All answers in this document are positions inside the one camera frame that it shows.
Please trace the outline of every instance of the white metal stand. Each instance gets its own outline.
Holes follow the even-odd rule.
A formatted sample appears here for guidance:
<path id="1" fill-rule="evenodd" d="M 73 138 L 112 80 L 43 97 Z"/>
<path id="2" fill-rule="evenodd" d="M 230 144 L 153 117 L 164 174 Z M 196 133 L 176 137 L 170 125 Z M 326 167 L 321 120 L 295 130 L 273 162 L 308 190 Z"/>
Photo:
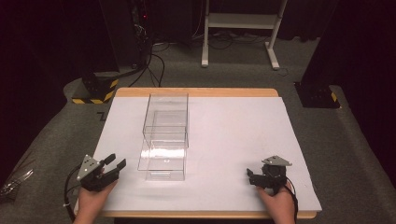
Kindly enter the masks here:
<path id="1" fill-rule="evenodd" d="M 274 44 L 277 31 L 282 22 L 283 12 L 285 11 L 288 0 L 281 0 L 280 9 L 276 15 L 256 15 L 256 14 L 233 14 L 233 13 L 209 13 L 209 0 L 206 0 L 205 9 L 205 34 L 202 51 L 202 67 L 209 66 L 208 33 L 209 27 L 222 28 L 245 28 L 245 29 L 265 29 L 273 30 L 270 42 L 265 42 L 265 48 L 274 70 L 279 69 L 274 53 Z"/>

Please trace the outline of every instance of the gray carpet floor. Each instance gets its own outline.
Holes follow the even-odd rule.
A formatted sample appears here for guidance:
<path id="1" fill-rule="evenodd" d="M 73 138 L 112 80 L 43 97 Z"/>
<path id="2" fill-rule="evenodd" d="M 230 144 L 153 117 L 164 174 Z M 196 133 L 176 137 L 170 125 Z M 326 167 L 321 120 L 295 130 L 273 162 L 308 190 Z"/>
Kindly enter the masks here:
<path id="1" fill-rule="evenodd" d="M 302 107 L 293 82 L 300 81 L 318 41 L 277 40 L 281 69 L 272 70 L 262 42 L 209 49 L 209 66 L 201 67 L 202 47 L 158 45 L 153 51 L 165 63 L 163 87 L 274 88 L 283 97 L 292 127 L 316 188 L 323 211 L 298 223 L 396 223 L 396 190 L 361 133 L 340 87 L 331 86 L 341 108 Z M 211 40 L 221 48 L 224 42 Z M 162 64 L 153 57 L 151 71 L 158 77 Z M 130 85 L 138 75 L 123 77 L 117 88 Z M 80 80 L 64 87 L 69 100 L 41 131 L 20 163 L 35 173 L 24 181 L 14 203 L 0 204 L 0 223 L 70 223 L 63 207 L 64 181 L 84 158 L 92 155 L 105 125 L 98 112 L 104 105 L 75 105 L 71 96 Z M 135 87 L 152 87 L 147 71 Z M 71 195 L 72 203 L 76 196 Z M 100 217 L 97 223 L 113 223 Z"/>

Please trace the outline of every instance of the table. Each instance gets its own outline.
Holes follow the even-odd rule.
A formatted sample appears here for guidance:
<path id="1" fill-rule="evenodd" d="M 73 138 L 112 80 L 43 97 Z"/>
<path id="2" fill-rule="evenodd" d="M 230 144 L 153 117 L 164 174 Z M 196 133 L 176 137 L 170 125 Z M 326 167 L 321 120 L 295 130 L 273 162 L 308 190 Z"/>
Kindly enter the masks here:
<path id="1" fill-rule="evenodd" d="M 265 42 L 265 49 L 267 50 L 268 57 L 270 58 L 273 69 L 278 70 L 279 63 L 277 62 L 277 58 L 274 52 L 274 44 L 287 3 L 288 0 L 281 0 L 281 6 L 276 15 L 256 15 L 235 13 L 210 13 L 209 0 L 206 0 L 205 33 L 201 61 L 202 67 L 209 66 L 209 27 L 222 27 L 273 30 L 270 41 Z"/>
<path id="2" fill-rule="evenodd" d="M 184 181 L 146 181 L 137 166 L 149 94 L 187 92 L 190 130 Z M 273 89 L 120 88 L 93 155 L 116 153 L 127 165 L 110 194 L 105 217 L 269 218 L 246 169 L 278 155 L 293 163 L 298 218 L 321 211 L 282 98 Z"/>

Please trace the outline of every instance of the person's right hand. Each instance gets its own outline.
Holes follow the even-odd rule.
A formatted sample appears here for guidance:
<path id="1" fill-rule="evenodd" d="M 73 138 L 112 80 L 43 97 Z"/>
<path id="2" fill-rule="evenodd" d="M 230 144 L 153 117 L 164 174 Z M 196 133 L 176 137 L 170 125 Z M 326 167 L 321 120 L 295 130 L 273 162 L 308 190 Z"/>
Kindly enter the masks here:
<path id="1" fill-rule="evenodd" d="M 285 187 L 280 188 L 275 196 L 269 195 L 263 188 L 256 187 L 260 198 L 267 208 L 268 214 L 276 224 L 290 224 L 294 222 L 294 202 Z"/>

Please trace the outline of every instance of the yellow and black hazard tape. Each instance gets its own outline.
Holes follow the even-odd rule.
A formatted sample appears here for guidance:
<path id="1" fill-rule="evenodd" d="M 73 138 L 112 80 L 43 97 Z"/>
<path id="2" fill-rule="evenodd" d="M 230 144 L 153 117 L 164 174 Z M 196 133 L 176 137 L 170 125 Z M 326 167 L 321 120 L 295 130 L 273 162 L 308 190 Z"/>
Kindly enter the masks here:
<path id="1" fill-rule="evenodd" d="M 102 92 L 102 95 L 104 95 L 101 98 L 91 98 L 91 97 L 72 97 L 72 101 L 74 104 L 77 105 L 85 105 L 85 104 L 106 104 L 110 101 L 111 97 L 114 94 L 114 91 L 116 89 L 116 86 L 118 84 L 119 80 L 113 80 L 108 89 Z"/>

